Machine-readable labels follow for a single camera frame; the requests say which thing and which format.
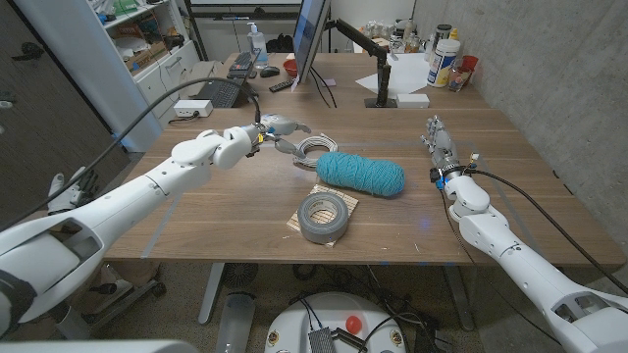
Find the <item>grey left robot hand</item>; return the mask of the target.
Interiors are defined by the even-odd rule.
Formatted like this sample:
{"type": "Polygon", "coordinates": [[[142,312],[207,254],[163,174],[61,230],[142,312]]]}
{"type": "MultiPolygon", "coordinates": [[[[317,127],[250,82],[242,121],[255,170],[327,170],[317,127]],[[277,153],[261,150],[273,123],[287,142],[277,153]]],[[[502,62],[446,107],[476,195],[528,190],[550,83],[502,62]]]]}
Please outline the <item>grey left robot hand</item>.
{"type": "Polygon", "coordinates": [[[290,135],[297,130],[310,133],[311,129],[306,124],[290,120],[279,114],[265,114],[261,116],[261,121],[255,123],[257,132],[252,137],[251,151],[247,157],[253,157],[259,150],[260,145],[265,141],[273,141],[274,147],[286,154],[291,154],[298,158],[304,158],[305,153],[300,151],[293,143],[283,139],[283,135],[290,135]]]}

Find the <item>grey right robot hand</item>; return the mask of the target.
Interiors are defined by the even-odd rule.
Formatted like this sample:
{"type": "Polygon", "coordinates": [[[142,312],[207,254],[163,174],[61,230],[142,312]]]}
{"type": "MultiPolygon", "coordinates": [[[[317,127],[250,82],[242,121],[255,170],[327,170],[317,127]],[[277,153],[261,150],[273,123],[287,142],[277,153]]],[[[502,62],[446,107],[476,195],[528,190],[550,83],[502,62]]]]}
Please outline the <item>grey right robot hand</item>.
{"type": "Polygon", "coordinates": [[[460,177],[463,167],[445,123],[438,115],[427,120],[426,129],[427,134],[421,136],[421,141],[427,146],[434,165],[430,169],[430,181],[444,185],[448,180],[460,177]]]}

